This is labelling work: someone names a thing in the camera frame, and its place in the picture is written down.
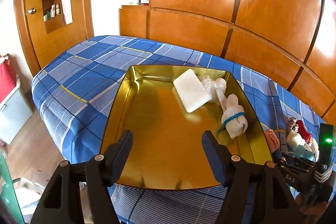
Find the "white sock with teal band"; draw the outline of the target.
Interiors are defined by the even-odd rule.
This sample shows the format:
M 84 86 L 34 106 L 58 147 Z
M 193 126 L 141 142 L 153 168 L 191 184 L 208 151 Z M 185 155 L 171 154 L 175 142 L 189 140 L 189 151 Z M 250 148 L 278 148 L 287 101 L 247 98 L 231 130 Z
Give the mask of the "white sock with teal band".
M 248 127 L 244 108 L 239 105 L 239 99 L 235 94 L 226 97 L 219 89 L 216 90 L 216 93 L 223 109 L 221 124 L 227 130 L 230 138 L 235 139 L 245 133 Z

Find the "white plastic bag bundle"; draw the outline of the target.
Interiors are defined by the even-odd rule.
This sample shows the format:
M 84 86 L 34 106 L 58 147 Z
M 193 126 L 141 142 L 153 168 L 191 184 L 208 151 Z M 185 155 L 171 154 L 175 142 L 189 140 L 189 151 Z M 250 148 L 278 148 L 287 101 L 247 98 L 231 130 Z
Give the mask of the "white plastic bag bundle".
M 198 78 L 210 96 L 209 102 L 219 105 L 221 100 L 225 97 L 227 88 L 226 80 L 220 77 L 216 80 L 212 80 L 209 75 L 199 76 Z

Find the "white foam sponge block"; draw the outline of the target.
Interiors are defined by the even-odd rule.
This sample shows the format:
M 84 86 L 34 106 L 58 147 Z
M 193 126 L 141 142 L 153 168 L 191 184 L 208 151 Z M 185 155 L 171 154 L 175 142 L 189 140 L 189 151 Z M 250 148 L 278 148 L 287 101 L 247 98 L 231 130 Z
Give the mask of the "white foam sponge block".
M 211 99 L 208 91 L 192 69 L 188 69 L 173 81 L 173 85 L 185 110 L 192 113 Z

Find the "red santa sock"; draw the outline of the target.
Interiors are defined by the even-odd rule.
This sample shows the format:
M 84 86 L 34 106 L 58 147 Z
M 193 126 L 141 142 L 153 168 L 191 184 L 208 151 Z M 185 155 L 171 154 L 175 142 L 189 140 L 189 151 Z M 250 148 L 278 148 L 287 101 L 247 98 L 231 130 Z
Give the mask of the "red santa sock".
M 304 122 L 302 120 L 297 120 L 296 125 L 298 125 L 298 133 L 301 135 L 301 137 L 305 140 L 307 144 L 310 144 L 311 142 L 311 133 L 308 132 Z

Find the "pink towel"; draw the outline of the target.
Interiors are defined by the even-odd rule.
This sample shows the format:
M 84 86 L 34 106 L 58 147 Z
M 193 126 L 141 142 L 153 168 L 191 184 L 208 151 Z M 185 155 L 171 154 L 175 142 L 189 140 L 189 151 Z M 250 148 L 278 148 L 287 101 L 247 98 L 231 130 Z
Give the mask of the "pink towel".
M 272 129 L 267 129 L 264 134 L 270 151 L 274 153 L 280 148 L 280 141 Z

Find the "mauve hair scrunchie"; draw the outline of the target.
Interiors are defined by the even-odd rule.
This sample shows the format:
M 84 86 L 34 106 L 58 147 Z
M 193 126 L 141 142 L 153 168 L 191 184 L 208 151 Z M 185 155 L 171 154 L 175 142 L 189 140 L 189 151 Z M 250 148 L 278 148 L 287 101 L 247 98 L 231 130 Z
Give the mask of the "mauve hair scrunchie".
M 288 124 L 287 124 L 287 128 L 286 128 L 286 132 L 289 134 L 291 132 L 291 130 L 293 130 L 294 132 L 298 132 L 298 124 L 296 124 L 297 119 L 294 117 L 290 117 L 288 119 Z

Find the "patterned paper bag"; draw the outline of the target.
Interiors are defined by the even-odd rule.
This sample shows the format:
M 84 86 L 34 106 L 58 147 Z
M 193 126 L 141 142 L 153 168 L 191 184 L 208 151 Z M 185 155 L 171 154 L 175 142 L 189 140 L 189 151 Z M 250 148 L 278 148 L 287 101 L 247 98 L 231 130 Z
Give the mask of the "patterned paper bag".
M 26 222 L 33 216 L 50 179 L 51 174 L 31 167 L 24 175 L 13 180 L 21 214 Z

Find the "green glass panel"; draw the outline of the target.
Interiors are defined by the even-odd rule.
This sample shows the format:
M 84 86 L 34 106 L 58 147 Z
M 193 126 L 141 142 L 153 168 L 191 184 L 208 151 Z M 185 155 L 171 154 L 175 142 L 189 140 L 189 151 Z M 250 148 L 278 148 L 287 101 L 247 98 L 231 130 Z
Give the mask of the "green glass panel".
M 3 153 L 1 153 L 1 223 L 25 223 Z

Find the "translucent plastic storage bin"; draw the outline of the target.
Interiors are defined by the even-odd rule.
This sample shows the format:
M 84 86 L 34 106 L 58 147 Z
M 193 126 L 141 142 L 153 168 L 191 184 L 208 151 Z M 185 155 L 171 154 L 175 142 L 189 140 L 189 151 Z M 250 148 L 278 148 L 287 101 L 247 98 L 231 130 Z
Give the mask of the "translucent plastic storage bin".
M 1 141 L 9 145 L 32 114 L 33 110 L 17 77 L 15 88 L 1 102 Z

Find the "blue plaid bed sheet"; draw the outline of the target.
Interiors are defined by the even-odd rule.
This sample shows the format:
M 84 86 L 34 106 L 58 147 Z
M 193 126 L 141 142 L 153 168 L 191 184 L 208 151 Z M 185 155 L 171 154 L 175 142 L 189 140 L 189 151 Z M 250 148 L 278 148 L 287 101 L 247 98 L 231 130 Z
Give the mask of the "blue plaid bed sheet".
M 61 154 L 70 162 L 100 149 L 113 100 L 132 65 L 185 65 L 229 71 L 238 80 L 263 128 L 284 140 L 290 117 L 315 138 L 322 119 L 279 84 L 252 69 L 208 53 L 153 40 L 96 36 L 56 57 L 33 79 L 33 101 Z M 127 186 L 108 189 L 126 223 L 214 223 L 226 190 L 160 192 Z

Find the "red storage box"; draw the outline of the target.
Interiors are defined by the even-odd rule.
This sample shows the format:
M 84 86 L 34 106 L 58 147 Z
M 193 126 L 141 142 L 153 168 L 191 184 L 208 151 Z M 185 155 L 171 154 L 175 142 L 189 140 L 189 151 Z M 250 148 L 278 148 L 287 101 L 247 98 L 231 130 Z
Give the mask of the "red storage box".
M 9 55 L 1 55 L 0 65 L 0 102 L 16 87 L 16 75 L 11 65 Z

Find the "gold rectangular tray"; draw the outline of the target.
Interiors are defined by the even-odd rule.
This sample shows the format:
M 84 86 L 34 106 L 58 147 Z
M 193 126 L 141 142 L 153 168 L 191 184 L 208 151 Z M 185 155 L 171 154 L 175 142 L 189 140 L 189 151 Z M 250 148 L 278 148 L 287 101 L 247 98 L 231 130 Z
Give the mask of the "gold rectangular tray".
M 118 183 L 155 190 L 191 190 L 217 186 L 202 147 L 202 133 L 209 130 L 218 143 L 245 161 L 270 160 L 264 131 L 239 82 L 228 71 L 195 67 L 198 76 L 223 78 L 226 94 L 234 94 L 243 106 L 248 128 L 231 139 L 221 124 L 222 108 L 206 103 L 188 113 L 174 88 L 183 66 L 133 65 L 125 73 L 106 124 L 101 144 L 105 152 L 125 130 L 133 145 Z

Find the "silver door knob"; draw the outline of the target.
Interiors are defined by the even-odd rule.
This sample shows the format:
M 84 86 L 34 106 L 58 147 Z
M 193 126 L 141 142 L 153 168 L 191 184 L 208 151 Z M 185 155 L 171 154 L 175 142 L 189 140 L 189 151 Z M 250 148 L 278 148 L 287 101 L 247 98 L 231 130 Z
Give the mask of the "silver door knob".
M 30 15 L 33 15 L 36 13 L 36 9 L 35 8 L 31 8 L 31 9 L 28 9 L 27 12 L 30 14 Z

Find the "wooden door with shelf niche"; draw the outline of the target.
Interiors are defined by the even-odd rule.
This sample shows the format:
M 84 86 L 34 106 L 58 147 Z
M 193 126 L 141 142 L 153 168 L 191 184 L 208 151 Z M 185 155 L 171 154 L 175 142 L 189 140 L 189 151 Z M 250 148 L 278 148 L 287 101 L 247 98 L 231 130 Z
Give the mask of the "wooden door with shelf niche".
M 61 53 L 93 37 L 91 0 L 14 0 L 25 59 L 36 75 Z M 35 8 L 30 15 L 27 10 Z

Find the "wooden wardrobe wall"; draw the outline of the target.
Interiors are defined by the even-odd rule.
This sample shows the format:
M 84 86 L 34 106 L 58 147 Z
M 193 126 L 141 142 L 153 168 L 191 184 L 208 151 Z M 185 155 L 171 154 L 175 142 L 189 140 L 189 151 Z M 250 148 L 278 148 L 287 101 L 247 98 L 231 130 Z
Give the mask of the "wooden wardrobe wall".
M 335 123 L 335 0 L 149 0 L 120 32 L 254 69 Z

